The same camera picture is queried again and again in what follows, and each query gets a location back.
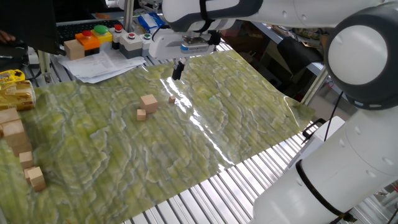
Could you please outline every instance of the green button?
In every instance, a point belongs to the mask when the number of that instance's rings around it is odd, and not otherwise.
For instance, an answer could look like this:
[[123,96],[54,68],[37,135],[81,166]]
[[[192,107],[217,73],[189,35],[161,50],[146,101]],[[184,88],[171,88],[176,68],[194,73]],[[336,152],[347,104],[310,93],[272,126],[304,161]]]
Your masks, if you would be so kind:
[[97,25],[97,26],[94,26],[94,31],[99,34],[105,34],[105,33],[107,33],[107,31],[109,31],[109,29],[106,26]]

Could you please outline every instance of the stack of wooden blocks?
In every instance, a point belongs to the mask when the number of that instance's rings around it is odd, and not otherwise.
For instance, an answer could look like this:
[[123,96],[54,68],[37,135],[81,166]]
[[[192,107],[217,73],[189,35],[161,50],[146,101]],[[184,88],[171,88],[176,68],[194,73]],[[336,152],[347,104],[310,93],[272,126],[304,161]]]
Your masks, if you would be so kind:
[[2,135],[14,156],[19,157],[28,184],[32,184],[35,192],[45,189],[43,173],[39,167],[34,167],[33,148],[15,108],[0,111],[0,137]]
[[[175,103],[175,96],[170,96],[169,103]],[[137,110],[137,120],[145,121],[147,114],[155,113],[159,107],[159,104],[156,98],[151,94],[142,96],[139,106],[141,109]]]

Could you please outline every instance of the white paper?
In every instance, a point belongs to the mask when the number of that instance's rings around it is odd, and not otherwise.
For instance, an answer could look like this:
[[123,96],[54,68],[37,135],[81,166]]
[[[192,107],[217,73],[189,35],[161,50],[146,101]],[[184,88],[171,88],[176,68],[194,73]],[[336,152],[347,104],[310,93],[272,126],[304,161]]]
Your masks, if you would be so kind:
[[134,68],[134,67],[125,68],[125,69],[119,70],[117,72],[111,72],[111,73],[108,73],[108,74],[105,74],[105,75],[98,75],[98,76],[95,76],[95,77],[92,77],[92,78],[78,77],[78,79],[80,81],[84,82],[84,83],[92,83],[92,84],[94,84],[94,83],[102,82],[102,81],[107,80],[109,78],[113,78],[113,77],[115,77],[117,75],[120,75],[120,74],[122,74],[124,72],[129,71],[132,68]]
[[83,82],[95,83],[122,74],[145,63],[143,57],[126,59],[111,43],[103,43],[100,52],[78,60],[69,60],[66,56],[57,56],[58,62]]

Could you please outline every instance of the green textured mat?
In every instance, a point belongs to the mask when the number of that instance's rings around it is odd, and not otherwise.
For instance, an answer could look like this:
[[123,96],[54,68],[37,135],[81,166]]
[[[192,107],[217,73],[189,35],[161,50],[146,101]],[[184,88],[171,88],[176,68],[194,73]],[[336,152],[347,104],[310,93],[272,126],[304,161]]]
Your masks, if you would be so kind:
[[[28,186],[0,141],[0,207],[10,223],[119,224],[297,134],[313,111],[268,83],[235,51],[133,69],[96,85],[36,89],[21,113],[47,189]],[[139,97],[159,102],[136,120]],[[168,104],[170,94],[176,104]]]

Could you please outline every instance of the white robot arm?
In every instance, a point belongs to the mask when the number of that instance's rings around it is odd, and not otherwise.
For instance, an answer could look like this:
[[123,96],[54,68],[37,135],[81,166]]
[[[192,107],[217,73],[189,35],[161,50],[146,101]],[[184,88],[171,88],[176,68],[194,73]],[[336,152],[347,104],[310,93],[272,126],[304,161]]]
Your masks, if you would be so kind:
[[155,58],[209,54],[211,32],[235,19],[289,27],[335,27],[325,63],[359,110],[318,150],[254,203],[251,224],[319,224],[398,179],[398,4],[384,0],[164,0],[171,29],[154,37]]

